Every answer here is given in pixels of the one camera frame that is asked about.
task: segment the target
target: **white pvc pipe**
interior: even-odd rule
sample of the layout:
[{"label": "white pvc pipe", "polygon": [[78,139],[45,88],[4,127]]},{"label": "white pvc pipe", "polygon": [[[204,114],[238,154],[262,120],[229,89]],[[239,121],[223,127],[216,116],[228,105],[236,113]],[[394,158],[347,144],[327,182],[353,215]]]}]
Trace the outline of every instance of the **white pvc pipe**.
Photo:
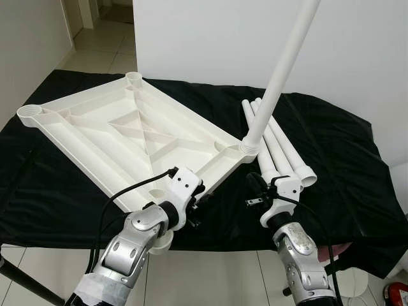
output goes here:
[{"label": "white pvc pipe", "polygon": [[[252,111],[257,113],[258,111],[258,106],[255,103],[255,101],[251,102],[251,107]],[[295,173],[289,164],[288,159],[286,158],[285,153],[281,149],[281,146],[279,145],[279,142],[275,138],[275,136],[272,133],[272,130],[269,128],[269,126],[266,127],[265,132],[263,133],[263,137],[266,142],[266,146],[269,149],[270,155],[272,156],[273,162],[275,163],[275,166],[278,170],[278,172],[281,175],[290,175],[294,176]]]},{"label": "white pvc pipe", "polygon": [[[242,108],[244,109],[245,118],[247,119],[248,126],[251,127],[254,120],[254,113],[248,100],[242,101]],[[261,143],[259,146],[258,153],[258,163],[261,168],[262,178],[266,183],[269,183],[274,177],[280,177],[278,171],[276,171],[275,165],[273,164],[272,157],[269,154],[268,148],[263,138],[261,138]]]},{"label": "white pvc pipe", "polygon": [[[261,105],[261,99],[255,99],[255,102],[252,102],[251,105]],[[296,151],[295,147],[287,138],[273,116],[270,117],[268,127],[272,130],[272,133],[279,142],[279,145],[291,164],[293,171],[295,171],[296,175],[302,181],[302,186],[309,187],[313,185],[317,181],[317,175],[313,172],[311,167],[305,164],[298,151]]]},{"label": "white pvc pipe", "polygon": [[313,21],[319,3],[320,0],[305,0],[303,3],[298,19],[293,26],[283,53],[280,56],[275,71],[263,95],[263,103],[259,108],[259,113],[256,114],[247,136],[245,136],[241,142],[240,148],[246,154],[257,153],[263,131],[268,124],[270,116],[272,116],[273,109],[278,102],[279,96],[292,70],[296,56]]}]

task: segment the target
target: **white tape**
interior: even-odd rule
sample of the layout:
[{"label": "white tape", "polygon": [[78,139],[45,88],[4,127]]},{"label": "white tape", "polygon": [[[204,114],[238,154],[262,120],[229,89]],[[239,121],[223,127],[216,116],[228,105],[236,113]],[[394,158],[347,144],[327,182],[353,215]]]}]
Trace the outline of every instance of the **white tape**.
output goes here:
[{"label": "white tape", "polygon": [[113,306],[124,306],[131,289],[121,282],[116,282],[104,275],[85,274],[74,293],[89,306],[106,302]]}]

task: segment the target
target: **black cloth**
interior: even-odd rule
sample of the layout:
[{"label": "black cloth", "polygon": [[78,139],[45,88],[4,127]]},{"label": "black cloth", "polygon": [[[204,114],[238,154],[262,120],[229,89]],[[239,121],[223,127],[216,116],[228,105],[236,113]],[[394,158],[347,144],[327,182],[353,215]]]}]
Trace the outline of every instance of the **black cloth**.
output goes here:
[{"label": "black cloth", "polygon": [[[25,104],[43,104],[123,75],[53,71]],[[262,97],[263,89],[146,80],[229,134],[242,139],[247,124],[241,100]],[[334,244],[354,242],[340,258],[384,277],[408,248],[408,223],[395,198],[387,165],[372,139],[370,123],[313,96],[283,94],[274,116],[318,176],[300,199],[314,209]],[[106,196],[61,151],[17,116],[0,133],[0,241],[37,247],[90,248]],[[243,251],[274,249],[261,227],[261,212],[247,209],[253,194],[245,176],[257,161],[238,167],[200,205],[197,229],[177,231],[172,249]],[[117,219],[102,236],[107,243],[122,228]],[[326,240],[301,207],[294,218],[318,245]]]}]

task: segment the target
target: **tiled floor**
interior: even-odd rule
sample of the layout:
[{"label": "tiled floor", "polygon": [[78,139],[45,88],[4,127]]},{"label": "tiled floor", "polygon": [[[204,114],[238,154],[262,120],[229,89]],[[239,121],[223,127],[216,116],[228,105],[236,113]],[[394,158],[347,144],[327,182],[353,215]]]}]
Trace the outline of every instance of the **tiled floor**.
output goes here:
[{"label": "tiled floor", "polygon": [[[93,73],[125,73],[136,69],[133,26],[102,21],[95,31],[75,38],[77,52],[65,69]],[[87,264],[87,251],[3,246],[3,256],[23,271],[67,298]],[[407,282],[406,275],[399,275]],[[362,297],[368,306],[383,306],[382,290],[393,280],[370,275]],[[174,305],[293,305],[282,295],[286,278],[272,251],[168,252],[150,256],[126,306]],[[0,275],[1,306],[51,305]],[[364,305],[359,299],[350,305]]]},{"label": "tiled floor", "polygon": [[74,42],[76,53],[63,69],[91,73],[137,70],[133,24],[102,20],[95,30],[82,29]]}]

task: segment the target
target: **white pipe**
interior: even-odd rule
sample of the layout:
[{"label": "white pipe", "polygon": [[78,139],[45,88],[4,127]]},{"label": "white pipe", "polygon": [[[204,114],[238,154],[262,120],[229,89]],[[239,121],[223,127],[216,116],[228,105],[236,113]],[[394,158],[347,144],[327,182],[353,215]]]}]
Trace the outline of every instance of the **white pipe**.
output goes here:
[{"label": "white pipe", "polygon": [[[248,126],[251,127],[254,120],[254,113],[249,105],[248,100],[242,101],[242,108],[244,109],[245,118],[247,119]],[[259,146],[258,153],[258,163],[261,168],[262,178],[266,183],[269,183],[274,177],[280,177],[278,171],[276,171],[275,165],[273,164],[272,157],[269,154],[268,148],[263,138],[261,138],[261,143]]]},{"label": "white pipe", "polygon": [[[261,104],[261,99],[255,99],[255,102],[253,102],[253,104],[259,106]],[[268,126],[272,130],[272,133],[275,135],[277,141],[279,142],[279,145],[281,145],[280,147],[284,151],[289,163],[292,166],[292,169],[302,181],[302,186],[309,187],[313,185],[317,181],[317,175],[313,172],[311,167],[305,164],[298,151],[296,151],[295,147],[287,138],[273,116],[270,117]]]},{"label": "white pipe", "polygon": [[[252,111],[256,114],[258,111],[258,106],[255,101],[251,102]],[[295,173],[286,158],[285,153],[281,149],[279,142],[272,133],[272,130],[267,126],[263,137],[266,142],[266,146],[269,149],[270,155],[272,156],[273,162],[281,175],[295,176]]]},{"label": "white pipe", "polygon": [[268,124],[270,116],[272,116],[273,109],[292,70],[296,56],[313,21],[319,3],[320,0],[305,0],[303,3],[298,19],[293,26],[283,53],[263,95],[263,103],[260,106],[259,113],[256,114],[254,123],[249,129],[247,136],[241,142],[240,148],[246,154],[256,154],[259,149],[259,141],[263,131]]}]

